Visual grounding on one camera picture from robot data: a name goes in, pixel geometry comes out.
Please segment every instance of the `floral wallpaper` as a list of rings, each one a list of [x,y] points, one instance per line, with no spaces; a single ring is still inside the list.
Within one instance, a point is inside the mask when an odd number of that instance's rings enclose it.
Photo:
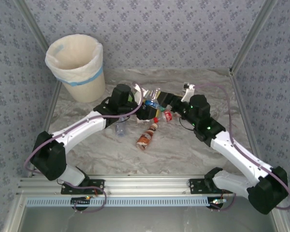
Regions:
[[[290,0],[278,1],[236,77],[260,151],[290,186]]]
[[[104,67],[229,67],[264,0],[26,0],[49,44],[89,34]]]
[[[14,2],[0,0],[0,231],[55,81]]]

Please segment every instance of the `small bottle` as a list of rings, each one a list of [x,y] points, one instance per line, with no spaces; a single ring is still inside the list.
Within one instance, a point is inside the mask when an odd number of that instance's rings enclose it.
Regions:
[[[152,107],[154,107],[156,109],[159,109],[160,105],[159,105],[158,100],[157,100],[159,94],[160,94],[160,89],[159,88],[157,88],[156,90],[151,91],[144,104],[145,105],[150,105],[150,106],[152,106]]]
[[[165,111],[161,112],[159,117],[154,117],[152,120],[154,123],[169,122],[172,120],[172,113],[169,110],[165,110]]]
[[[124,137],[126,134],[126,122],[123,117],[121,117],[115,126],[115,132],[118,137]]]
[[[147,146],[149,145],[153,134],[155,133],[156,129],[158,128],[158,125],[156,123],[153,123],[147,131],[145,131],[139,140],[136,142],[136,147],[144,151]]]

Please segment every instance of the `brown bottle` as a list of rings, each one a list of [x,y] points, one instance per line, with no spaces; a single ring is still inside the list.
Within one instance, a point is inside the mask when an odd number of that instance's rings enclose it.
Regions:
[[[155,133],[156,129],[158,128],[158,125],[156,123],[153,123],[147,131],[145,131],[139,140],[136,142],[136,147],[144,151],[147,146],[149,145],[153,134]]]

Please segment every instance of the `marble surface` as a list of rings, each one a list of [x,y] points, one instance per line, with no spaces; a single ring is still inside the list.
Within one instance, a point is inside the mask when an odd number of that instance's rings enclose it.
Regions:
[[[49,132],[58,131],[86,116],[94,106],[111,95],[118,83],[136,81],[143,87],[181,93],[183,82],[196,85],[216,83],[223,85],[231,99],[234,137],[250,149],[242,117],[227,70],[104,70],[106,91],[92,103],[76,102],[64,86],[61,87]],[[195,93],[204,94],[211,104],[211,115],[226,128],[229,127],[226,98],[216,87],[203,87]],[[146,130],[138,125],[136,117],[127,122],[125,137],[115,135],[115,126],[95,133],[67,155],[67,162],[87,174],[205,174],[214,167],[239,173],[221,154],[200,142],[193,132],[180,126],[178,120],[160,123],[147,150],[141,151],[135,143]]]

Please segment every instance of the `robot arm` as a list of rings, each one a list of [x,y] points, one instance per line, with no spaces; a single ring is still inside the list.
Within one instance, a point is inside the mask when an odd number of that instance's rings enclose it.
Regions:
[[[36,152],[30,162],[48,180],[59,179],[73,186],[90,186],[89,178],[84,172],[66,163],[66,154],[83,139],[107,128],[118,120],[118,117],[103,118],[103,116],[123,115],[136,109],[138,104],[134,99],[141,99],[138,93],[133,96],[130,87],[123,84],[117,85],[111,97],[103,100],[100,105],[96,106],[92,112],[80,121],[53,134],[45,131],[40,133],[34,150],[45,141],[56,136],[59,137]],[[248,198],[251,204],[264,214],[269,213],[287,197],[286,190],[260,167],[262,166],[272,172],[285,184],[288,184],[285,170],[281,167],[273,168],[261,161],[238,142],[231,143],[230,134],[210,116],[210,105],[205,96],[194,95],[193,85],[187,88],[183,98],[171,93],[161,92],[158,96],[158,102],[162,107],[170,105],[173,112],[179,113],[183,119],[194,126],[194,134],[200,141],[224,155],[244,174],[244,176],[238,176],[221,168],[214,168],[204,177],[205,185],[212,193],[215,193],[216,189],[234,192],[239,196]],[[155,117],[156,109],[143,106],[135,114],[141,120],[151,119]],[[258,166],[242,156],[233,145],[239,147]]]
[[[192,91],[194,91],[193,86],[187,88],[186,93],[190,92],[189,97]],[[221,153],[244,174],[244,176],[238,176],[221,168],[214,168],[205,175],[205,185],[211,190],[225,189],[243,196],[249,199],[259,212],[268,214],[288,196],[288,193],[280,183],[260,167],[272,172],[287,185],[285,170],[279,166],[273,168],[261,161],[237,141],[234,140],[232,143],[229,132],[210,116],[210,105],[204,95],[193,95],[189,98],[189,102],[187,102],[187,96],[184,99],[185,96],[181,98],[161,92],[158,102],[162,107],[170,105],[171,111],[179,113],[183,119],[194,126],[193,132],[201,142]],[[234,146],[237,146],[257,165],[244,157]]]
[[[66,154],[80,141],[118,121],[118,117],[103,118],[103,116],[124,115],[136,109],[137,106],[138,103],[134,101],[130,87],[123,84],[117,85],[111,97],[103,100],[100,105],[96,106],[93,111],[78,122],[52,134],[45,131],[40,133],[33,150],[45,141],[59,137],[38,150],[30,159],[30,162],[48,180],[59,179],[73,186],[87,186],[87,175],[77,167],[68,165],[66,163]],[[143,106],[135,113],[139,119],[144,120],[155,117],[156,112],[157,110],[150,106]]]

